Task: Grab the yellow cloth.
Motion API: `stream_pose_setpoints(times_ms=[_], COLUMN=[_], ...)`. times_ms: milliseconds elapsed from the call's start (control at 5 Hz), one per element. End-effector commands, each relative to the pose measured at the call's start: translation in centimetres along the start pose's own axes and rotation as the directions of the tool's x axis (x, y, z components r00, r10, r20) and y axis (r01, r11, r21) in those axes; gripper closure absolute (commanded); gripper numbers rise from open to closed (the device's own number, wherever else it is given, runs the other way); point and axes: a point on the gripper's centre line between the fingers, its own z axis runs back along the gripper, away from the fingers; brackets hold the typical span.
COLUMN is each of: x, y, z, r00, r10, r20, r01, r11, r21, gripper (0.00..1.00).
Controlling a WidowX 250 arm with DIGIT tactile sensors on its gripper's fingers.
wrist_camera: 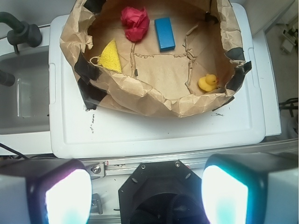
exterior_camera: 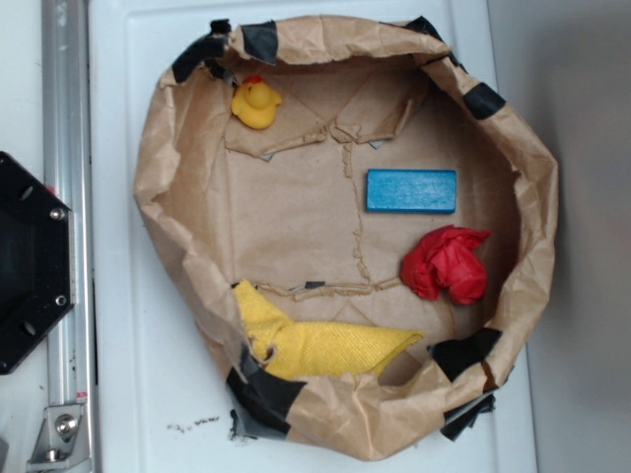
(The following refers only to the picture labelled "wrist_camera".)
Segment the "glowing white gripper right finger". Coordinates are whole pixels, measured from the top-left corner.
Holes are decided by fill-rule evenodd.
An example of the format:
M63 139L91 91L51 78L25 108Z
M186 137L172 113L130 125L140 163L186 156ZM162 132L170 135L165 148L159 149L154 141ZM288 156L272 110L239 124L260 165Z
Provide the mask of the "glowing white gripper right finger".
M297 224L299 157L213 154L202 174L201 195L212 224Z

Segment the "glowing white gripper left finger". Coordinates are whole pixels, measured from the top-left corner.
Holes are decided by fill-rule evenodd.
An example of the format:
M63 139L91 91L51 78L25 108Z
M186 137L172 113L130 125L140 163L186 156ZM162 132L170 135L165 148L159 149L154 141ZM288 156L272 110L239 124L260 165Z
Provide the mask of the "glowing white gripper left finger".
M0 163L2 224L85 224L91 202L91 177L80 160Z

